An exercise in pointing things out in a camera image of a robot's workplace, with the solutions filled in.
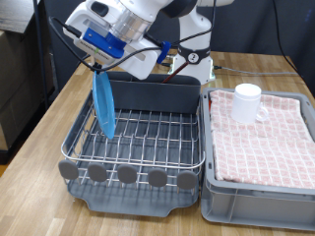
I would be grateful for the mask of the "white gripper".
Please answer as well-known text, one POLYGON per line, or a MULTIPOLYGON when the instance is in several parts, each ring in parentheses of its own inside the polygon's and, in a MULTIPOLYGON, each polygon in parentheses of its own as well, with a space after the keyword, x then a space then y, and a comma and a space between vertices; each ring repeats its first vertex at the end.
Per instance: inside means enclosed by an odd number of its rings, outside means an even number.
POLYGON ((78 48, 94 57, 91 62, 94 69, 99 69, 98 73, 101 72, 102 65, 97 64, 95 59, 101 61, 104 67, 112 66, 114 63, 124 60, 119 64, 119 67, 139 80, 144 80, 156 63, 154 50, 140 52, 129 57, 137 50, 153 47, 146 39, 127 44, 110 31, 109 24, 102 26, 90 19, 67 21, 66 24, 81 34, 80 37, 76 37, 64 30, 66 35, 73 38, 74 44, 78 48))

